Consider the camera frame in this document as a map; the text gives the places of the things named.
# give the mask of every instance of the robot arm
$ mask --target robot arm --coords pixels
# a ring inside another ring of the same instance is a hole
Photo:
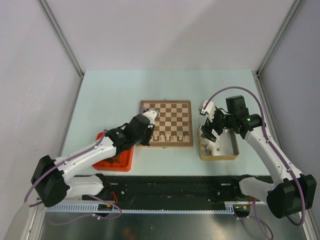
[[[237,194],[253,196],[267,203],[269,209],[277,218],[283,218],[302,210],[301,198],[293,178],[294,175],[302,188],[305,209],[310,209],[317,185],[313,176],[303,175],[289,161],[271,137],[265,123],[262,123],[261,117],[258,114],[249,114],[243,96],[229,97],[226,99],[226,104],[227,112],[223,113],[213,102],[201,103],[200,114],[208,115],[201,128],[201,137],[215,142],[225,129],[234,130],[257,152],[273,180],[273,183],[269,184],[250,175],[236,177],[233,184],[237,189]]]
[[[78,176],[81,170],[103,159],[113,157],[135,144],[149,146],[158,113],[145,109],[130,123],[104,131],[100,139],[67,156],[51,159],[42,157],[31,182],[46,207],[61,202],[66,197],[97,195],[107,187],[102,174]]]

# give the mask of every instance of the light blue table surface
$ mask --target light blue table surface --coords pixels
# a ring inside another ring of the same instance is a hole
[[[241,86],[258,96],[249,69],[197,70],[109,70],[87,71],[65,140],[62,155],[73,153],[91,143],[103,129],[129,122],[138,113],[141,100],[190,100],[192,105],[192,148],[135,147],[129,172],[99,171],[122,176],[221,176],[270,175],[253,148],[237,135],[236,160],[202,161],[199,157],[197,128],[206,117],[199,115],[202,100],[216,91]],[[226,107],[226,98],[243,95],[249,112],[259,113],[255,100],[246,92],[232,89],[221,93],[214,103]],[[93,167],[80,174],[97,173]]]

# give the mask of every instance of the orange tray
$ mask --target orange tray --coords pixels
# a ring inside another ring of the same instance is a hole
[[[102,132],[98,134],[96,139],[98,140],[102,136]],[[116,162],[113,160],[113,163],[110,163],[109,161],[101,160],[92,166],[94,169],[99,171],[115,171],[115,172],[129,172],[131,169],[131,163],[132,163],[132,156],[134,154],[134,147],[131,147],[129,150],[123,151],[120,153],[120,156],[118,156],[118,160],[120,162]]]

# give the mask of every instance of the chessboard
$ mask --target chessboard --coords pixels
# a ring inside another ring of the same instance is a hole
[[[143,100],[140,108],[143,107],[158,112],[150,147],[193,147],[191,101]]]

